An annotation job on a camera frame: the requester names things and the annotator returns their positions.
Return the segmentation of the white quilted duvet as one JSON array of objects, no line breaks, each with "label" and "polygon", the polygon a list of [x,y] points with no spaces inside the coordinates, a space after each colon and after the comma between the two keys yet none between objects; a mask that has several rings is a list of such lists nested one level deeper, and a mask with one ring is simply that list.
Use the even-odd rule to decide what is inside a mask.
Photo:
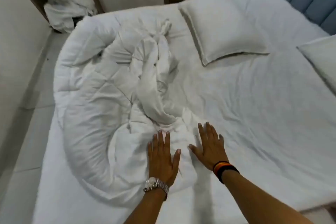
[{"label": "white quilted duvet", "polygon": [[[85,17],[66,41],[55,70],[54,98],[69,167],[89,194],[118,207],[130,207],[143,196],[147,145],[159,131],[132,133],[129,125],[139,81],[130,64],[141,37],[133,28],[138,19],[149,18],[169,19],[159,13],[131,14],[126,19],[112,14]],[[176,68],[168,85],[177,79]],[[172,92],[167,90],[167,96],[183,107],[185,129],[169,132],[174,155],[195,144],[200,119],[173,100]]]}]

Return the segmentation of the person's right forearm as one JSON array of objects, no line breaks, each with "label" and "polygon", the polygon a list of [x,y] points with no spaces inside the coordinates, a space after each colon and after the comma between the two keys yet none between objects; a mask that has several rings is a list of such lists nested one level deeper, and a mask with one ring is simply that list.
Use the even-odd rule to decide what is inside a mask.
[{"label": "person's right forearm", "polygon": [[222,181],[249,224],[313,224],[236,171],[224,171]]}]

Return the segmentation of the person's right hand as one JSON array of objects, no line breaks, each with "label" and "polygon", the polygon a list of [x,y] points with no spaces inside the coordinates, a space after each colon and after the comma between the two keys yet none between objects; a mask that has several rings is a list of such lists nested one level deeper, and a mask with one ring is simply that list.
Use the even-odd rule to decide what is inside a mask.
[{"label": "person's right hand", "polygon": [[213,166],[219,161],[229,162],[226,152],[222,152],[219,145],[219,134],[213,127],[213,143],[208,144],[207,131],[205,124],[198,124],[199,137],[201,139],[201,147],[203,151],[203,161],[200,161],[208,170],[212,171]]}]

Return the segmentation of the white pillow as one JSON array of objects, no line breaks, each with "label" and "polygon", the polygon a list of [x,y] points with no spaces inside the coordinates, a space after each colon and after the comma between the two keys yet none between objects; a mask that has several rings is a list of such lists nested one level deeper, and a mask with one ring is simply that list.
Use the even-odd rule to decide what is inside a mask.
[{"label": "white pillow", "polygon": [[260,31],[232,0],[186,0],[178,8],[204,66],[236,54],[270,53]]},{"label": "white pillow", "polygon": [[336,34],[302,44],[297,49],[336,95]]}]

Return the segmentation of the person's left forearm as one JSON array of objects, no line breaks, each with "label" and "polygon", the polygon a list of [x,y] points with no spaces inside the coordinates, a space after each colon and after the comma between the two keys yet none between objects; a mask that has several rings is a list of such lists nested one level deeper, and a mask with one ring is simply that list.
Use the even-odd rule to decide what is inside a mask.
[{"label": "person's left forearm", "polygon": [[145,192],[142,200],[123,224],[156,224],[167,194],[161,188]]}]

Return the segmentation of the person's left hand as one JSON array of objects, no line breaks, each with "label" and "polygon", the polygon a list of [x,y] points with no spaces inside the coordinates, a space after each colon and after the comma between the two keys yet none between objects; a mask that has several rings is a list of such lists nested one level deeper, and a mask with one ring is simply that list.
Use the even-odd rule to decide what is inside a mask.
[{"label": "person's left hand", "polygon": [[171,187],[177,177],[179,167],[172,167],[173,156],[170,149],[170,133],[163,133],[164,154],[158,154],[158,132],[153,135],[153,159],[149,160],[149,177],[156,177]]}]

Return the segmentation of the bed with white sheet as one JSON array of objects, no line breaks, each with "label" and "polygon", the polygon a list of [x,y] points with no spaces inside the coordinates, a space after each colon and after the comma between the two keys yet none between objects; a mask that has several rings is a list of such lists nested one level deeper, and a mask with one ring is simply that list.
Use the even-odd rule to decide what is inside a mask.
[{"label": "bed with white sheet", "polygon": [[[201,143],[198,124],[208,121],[224,137],[229,161],[270,195],[296,210],[336,202],[336,95],[297,49],[329,35],[285,0],[232,1],[260,31],[269,54],[236,54],[204,66],[179,3],[97,16],[159,13],[171,20],[168,42],[178,65],[168,92],[200,119],[193,145]],[[69,167],[57,110],[55,102],[32,223],[122,224],[141,199],[114,206],[84,189]],[[246,222],[212,171],[188,146],[182,149],[157,224]]]}]

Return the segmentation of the black and orange wristbands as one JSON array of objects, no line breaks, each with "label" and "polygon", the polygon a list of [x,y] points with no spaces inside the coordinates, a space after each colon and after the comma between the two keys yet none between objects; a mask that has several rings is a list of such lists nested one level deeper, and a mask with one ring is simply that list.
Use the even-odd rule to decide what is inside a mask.
[{"label": "black and orange wristbands", "polygon": [[227,161],[219,161],[217,162],[212,169],[214,175],[218,178],[218,180],[224,184],[222,175],[225,171],[235,171],[237,173],[240,173],[235,166],[230,164]]}]

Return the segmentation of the twisted white duvet cover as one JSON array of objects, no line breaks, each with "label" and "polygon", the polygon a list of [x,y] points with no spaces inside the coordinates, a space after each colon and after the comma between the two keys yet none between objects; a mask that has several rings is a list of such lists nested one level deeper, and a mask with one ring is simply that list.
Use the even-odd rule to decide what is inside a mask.
[{"label": "twisted white duvet cover", "polygon": [[141,37],[130,64],[130,71],[139,78],[132,95],[131,132],[185,130],[183,107],[174,104],[167,96],[170,74],[178,64],[167,40],[170,20],[138,19],[133,29]]}]

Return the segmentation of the pile of white linen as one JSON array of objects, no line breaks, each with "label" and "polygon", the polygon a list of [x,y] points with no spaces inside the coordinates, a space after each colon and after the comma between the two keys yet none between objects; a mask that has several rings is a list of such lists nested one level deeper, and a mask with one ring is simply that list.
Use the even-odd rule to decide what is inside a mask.
[{"label": "pile of white linen", "polygon": [[47,0],[44,11],[50,26],[66,33],[71,33],[84,17],[98,14],[94,0]]}]

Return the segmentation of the silver wristwatch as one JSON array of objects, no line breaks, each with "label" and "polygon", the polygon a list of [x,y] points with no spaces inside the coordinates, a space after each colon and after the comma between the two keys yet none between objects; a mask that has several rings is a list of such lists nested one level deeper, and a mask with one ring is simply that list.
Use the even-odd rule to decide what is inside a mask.
[{"label": "silver wristwatch", "polygon": [[149,177],[149,179],[146,180],[145,187],[143,188],[143,192],[146,193],[146,192],[152,191],[157,188],[160,188],[161,190],[165,192],[164,201],[166,201],[168,193],[169,193],[169,186],[165,182],[161,181],[160,179],[156,177]]}]

